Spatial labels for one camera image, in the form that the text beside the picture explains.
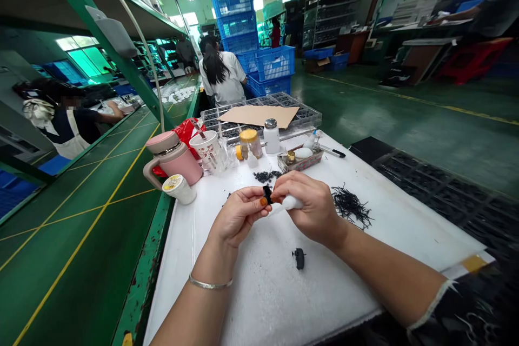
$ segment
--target pile of black wires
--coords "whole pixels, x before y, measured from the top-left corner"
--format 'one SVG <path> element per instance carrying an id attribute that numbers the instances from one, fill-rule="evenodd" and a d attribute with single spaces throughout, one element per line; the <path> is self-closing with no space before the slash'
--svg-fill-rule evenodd
<path id="1" fill-rule="evenodd" d="M 368 216 L 369 211 L 371 211 L 365 207 L 368 202 L 362 204 L 357 195 L 345 189 L 344 186 L 342 188 L 331 188 L 334 191 L 331 195 L 334 198 L 335 208 L 340 216 L 355 224 L 355 221 L 351 217 L 351 215 L 355 215 L 357 221 L 362 223 L 362 227 L 359 228 L 363 231 L 371 226 L 371 221 L 374 219 Z"/>

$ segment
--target white workbench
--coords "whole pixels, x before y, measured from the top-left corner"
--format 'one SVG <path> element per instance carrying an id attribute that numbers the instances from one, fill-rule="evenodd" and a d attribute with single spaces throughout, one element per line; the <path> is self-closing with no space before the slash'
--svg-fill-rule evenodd
<path id="1" fill-rule="evenodd" d="M 300 145 L 306 136 L 283 144 Z M 407 195 L 371 166 L 328 136 L 321 143 L 346 159 L 324 154 L 305 171 L 326 184 L 345 187 L 368 202 L 375 220 L 367 233 L 438 271 L 458 276 L 457 265 L 484 246 L 458 227 Z M 275 156 L 260 159 L 254 171 L 278 170 Z M 151 306 L 144 345 L 148 346 L 182 290 L 209 229 L 229 192 L 258 183 L 245 162 L 221 177 L 195 184 L 196 200 L 175 204 Z M 299 271 L 291 252 L 302 248 Z M 360 278 L 325 247 L 307 239 L 285 211 L 255 223 L 239 249 L 222 345 L 312 344 L 381 312 Z"/>

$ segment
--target apron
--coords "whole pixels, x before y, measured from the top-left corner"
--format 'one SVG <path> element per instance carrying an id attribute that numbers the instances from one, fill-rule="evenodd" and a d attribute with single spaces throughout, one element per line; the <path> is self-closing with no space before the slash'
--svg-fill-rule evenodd
<path id="1" fill-rule="evenodd" d="M 84 152 L 90 146 L 90 143 L 85 141 L 79 134 L 76 118 L 74 117 L 74 110 L 67 110 L 66 117 L 69 120 L 70 128 L 72 129 L 74 137 L 65 143 L 51 143 L 54 145 L 59 155 L 66 159 L 74 159 Z"/>

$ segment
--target headscarf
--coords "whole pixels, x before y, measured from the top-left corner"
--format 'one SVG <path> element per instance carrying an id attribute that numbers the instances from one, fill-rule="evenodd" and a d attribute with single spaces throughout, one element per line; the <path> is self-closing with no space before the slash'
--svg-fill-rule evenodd
<path id="1" fill-rule="evenodd" d="M 45 100 L 29 99 L 23 102 L 23 113 L 34 127 L 44 129 L 47 132 L 58 135 L 52 124 L 54 119 L 54 106 Z"/>

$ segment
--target person's right hand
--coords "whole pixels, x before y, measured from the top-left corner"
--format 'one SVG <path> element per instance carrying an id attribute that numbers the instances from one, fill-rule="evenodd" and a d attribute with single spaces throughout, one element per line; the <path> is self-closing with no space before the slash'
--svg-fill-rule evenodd
<path id="1" fill-rule="evenodd" d="M 344 244 L 349 223 L 337 214 L 328 185 L 291 171 L 277 179 L 270 198 L 281 203 L 288 194 L 303 203 L 302 209 L 287 211 L 303 234 L 332 250 Z"/>

